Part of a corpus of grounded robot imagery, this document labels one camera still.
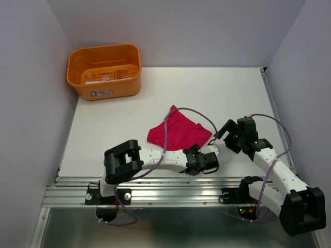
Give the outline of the red t-shirt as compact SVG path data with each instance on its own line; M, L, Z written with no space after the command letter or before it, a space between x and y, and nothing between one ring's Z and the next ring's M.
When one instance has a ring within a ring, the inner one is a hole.
M161 123L150 129L147 141L161 148L167 141L167 151L176 151L191 148L195 144L202 147L211 135L211 131L201 124L193 122L180 111L175 111L168 117L166 124Z

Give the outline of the orange plastic basket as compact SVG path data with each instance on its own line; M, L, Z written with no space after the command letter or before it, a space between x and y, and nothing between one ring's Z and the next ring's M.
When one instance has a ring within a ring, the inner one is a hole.
M135 96L141 89L141 72L137 46L95 46L69 56L67 82L86 101Z

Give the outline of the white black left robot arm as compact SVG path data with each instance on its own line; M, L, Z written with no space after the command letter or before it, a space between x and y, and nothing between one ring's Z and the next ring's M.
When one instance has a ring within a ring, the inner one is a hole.
M104 170L100 179L97 197L103 203L115 199L114 187L135 178L140 171L167 170L189 176L208 171L214 173L219 168L216 145L200 148L160 151L139 146L137 140L128 140L104 152Z

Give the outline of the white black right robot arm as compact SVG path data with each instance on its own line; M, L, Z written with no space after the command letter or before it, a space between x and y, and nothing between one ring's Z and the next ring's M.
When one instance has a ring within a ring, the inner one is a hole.
M265 178L247 176L237 188L222 188L219 198L223 204L250 204L252 210L238 213L251 221L258 220L260 205L272 211L290 236L297 236L326 227L325 196L318 187L301 181L276 154L271 143L259 138L251 117L228 120L214 135L235 153L243 152L266 173Z

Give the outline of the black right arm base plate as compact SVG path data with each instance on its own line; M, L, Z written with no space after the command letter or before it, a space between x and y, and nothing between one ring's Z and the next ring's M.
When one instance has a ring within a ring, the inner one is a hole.
M256 199L249 195L249 191L240 188L222 188L219 202L223 204L254 204Z

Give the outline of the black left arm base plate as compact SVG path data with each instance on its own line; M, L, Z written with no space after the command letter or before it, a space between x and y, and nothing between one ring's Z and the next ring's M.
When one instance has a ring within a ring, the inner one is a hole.
M117 197L123 205L131 204L132 190L117 189ZM102 197L97 188L87 189L85 195L85 204L88 206L115 205L118 201L115 196Z

